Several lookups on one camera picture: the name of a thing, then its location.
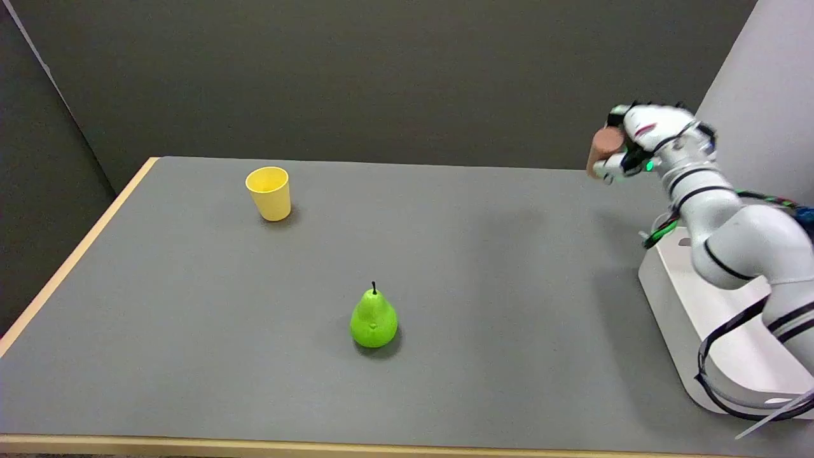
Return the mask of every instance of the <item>green pear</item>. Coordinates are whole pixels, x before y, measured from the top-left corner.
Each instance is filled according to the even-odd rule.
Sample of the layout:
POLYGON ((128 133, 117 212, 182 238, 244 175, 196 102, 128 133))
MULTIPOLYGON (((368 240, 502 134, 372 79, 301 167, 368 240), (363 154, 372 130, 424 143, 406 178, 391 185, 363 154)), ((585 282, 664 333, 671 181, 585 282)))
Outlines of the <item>green pear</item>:
POLYGON ((384 294, 373 288, 365 291, 351 315, 351 336, 359 345, 379 348, 393 340, 399 327, 396 309, 384 298, 384 294))

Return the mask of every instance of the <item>robotic arm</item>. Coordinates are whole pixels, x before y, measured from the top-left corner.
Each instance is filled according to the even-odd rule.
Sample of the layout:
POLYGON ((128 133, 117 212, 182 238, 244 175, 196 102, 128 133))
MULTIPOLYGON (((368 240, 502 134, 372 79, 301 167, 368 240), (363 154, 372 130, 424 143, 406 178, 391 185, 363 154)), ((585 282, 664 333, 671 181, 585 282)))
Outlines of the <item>robotic arm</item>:
MULTIPOLYGON (((715 164, 715 131, 691 112, 650 104, 619 105, 610 111, 607 125, 604 145, 599 144, 602 130, 594 137, 589 173, 612 183, 654 171, 687 226, 693 267, 704 280, 736 289, 763 275, 771 285, 766 299, 741 314, 748 316, 739 315, 719 328, 729 326, 720 335, 762 311, 767 329, 814 374, 814 249, 805 230, 783 210, 741 201, 715 164), (614 135, 618 143, 608 149, 608 138, 614 135)), ((706 376, 702 358, 711 341, 705 344, 707 348, 702 345, 699 351, 699 377, 706 376)))

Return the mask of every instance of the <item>yellow cup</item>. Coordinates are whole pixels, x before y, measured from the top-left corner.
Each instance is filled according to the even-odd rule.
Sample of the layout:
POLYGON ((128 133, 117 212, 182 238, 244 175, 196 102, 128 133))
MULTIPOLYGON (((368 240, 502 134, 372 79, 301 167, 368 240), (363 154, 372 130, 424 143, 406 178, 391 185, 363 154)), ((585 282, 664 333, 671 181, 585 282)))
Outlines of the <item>yellow cup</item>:
POLYGON ((246 188, 263 218, 280 221, 291 213, 288 172, 279 167, 263 167, 246 177, 246 188))

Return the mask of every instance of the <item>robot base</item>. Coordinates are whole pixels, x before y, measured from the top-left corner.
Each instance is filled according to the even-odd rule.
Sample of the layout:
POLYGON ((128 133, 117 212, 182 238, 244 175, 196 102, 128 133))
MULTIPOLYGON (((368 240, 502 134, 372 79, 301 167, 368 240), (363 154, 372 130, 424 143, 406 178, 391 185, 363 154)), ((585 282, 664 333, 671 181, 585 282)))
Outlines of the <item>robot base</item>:
MULTIPOLYGON (((763 277, 734 291, 710 285, 695 273, 687 242, 684 227, 665 236, 645 255, 639 280, 690 398, 707 410, 723 413, 693 379, 698 373, 698 347, 715 328, 766 296, 769 286, 763 277)), ((707 372, 725 393, 768 408, 779 408, 814 386, 814 377, 759 319, 712 346, 707 372)), ((762 415, 771 412, 734 407, 762 415)), ((814 419, 814 410, 798 418, 814 419)))

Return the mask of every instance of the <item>black cable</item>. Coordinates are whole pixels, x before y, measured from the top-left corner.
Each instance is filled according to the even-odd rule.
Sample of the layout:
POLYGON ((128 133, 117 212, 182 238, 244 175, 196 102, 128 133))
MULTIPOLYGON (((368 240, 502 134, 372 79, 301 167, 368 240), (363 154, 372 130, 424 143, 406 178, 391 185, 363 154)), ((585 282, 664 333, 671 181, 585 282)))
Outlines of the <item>black cable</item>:
MULTIPOLYGON (((763 308, 766 306, 767 301, 768 296, 764 297, 763 299, 760 299, 751 306, 748 306, 744 311, 735 315, 734 317, 732 317, 732 319, 730 319, 726 323, 721 324, 718 328, 715 329, 715 331, 710 332, 710 335, 707 336, 707 338, 704 339, 703 342, 701 342, 701 346, 698 348, 698 375, 695 376, 695 380, 701 385, 701 387, 704 389, 704 392, 707 393, 707 396, 709 396, 709 399, 716 406, 718 406, 718 408, 728 413, 729 415, 734 416, 736 418, 740 418, 742 420, 761 421, 764 418, 766 418, 766 416, 740 412, 724 404, 724 402, 718 398, 718 396, 712 391, 712 388, 707 384, 706 379, 707 370, 705 368, 705 365, 712 344, 719 338, 723 337, 724 335, 743 325, 750 319, 753 319, 757 315, 760 315, 760 312, 763 311, 763 308)), ((790 418, 802 415, 812 410, 813 408, 814 408, 814 399, 810 399, 807 402, 789 410, 788 412, 783 412, 782 414, 772 418, 772 421, 789 420, 790 418)))
POLYGON ((679 217, 680 217, 680 215, 677 212, 673 212, 670 215, 670 218, 667 218, 667 220, 665 222, 662 222, 659 225, 659 227, 656 227, 656 229, 650 234, 650 236, 647 237, 645 239, 645 241, 641 243, 642 246, 644 246, 645 249, 653 248, 656 245, 656 243, 658 243, 659 240, 661 240, 662 237, 664 237, 664 235, 666 235, 666 234, 659 235, 659 233, 661 231, 663 231, 664 229, 666 229, 671 224, 673 224, 674 222, 678 221, 679 217))
POLYGON ((659 149, 661 149, 661 148, 662 148, 664 145, 666 145, 666 144, 670 143, 670 142, 671 142, 671 141, 673 141, 673 140, 680 139, 680 138, 681 138, 681 136, 682 136, 682 135, 684 135, 684 133, 685 133, 687 130, 689 130, 689 128, 690 128, 690 127, 692 127, 692 126, 694 126, 694 125, 695 125, 695 121, 692 121, 692 122, 690 122, 688 125, 684 126, 684 129, 681 129, 681 131, 679 131, 679 133, 678 133, 678 134, 675 134, 675 135, 673 135, 673 136, 667 137, 667 138, 665 138, 664 140, 660 141, 658 144, 656 144, 656 148, 653 148, 653 152, 652 152, 650 155, 651 155, 651 156, 654 156, 654 155, 655 155, 655 153, 659 152, 659 149))
POLYGON ((793 201, 791 199, 786 199, 785 197, 770 196, 768 194, 763 194, 763 193, 754 192, 754 191, 746 191, 744 189, 737 189, 737 190, 735 190, 735 192, 737 193, 738 197, 745 197, 747 199, 763 200, 763 201, 766 201, 766 202, 770 202, 772 204, 781 205, 783 207, 786 207, 787 209, 795 210, 795 209, 800 208, 800 206, 801 206, 797 202, 795 202, 795 201, 793 201))

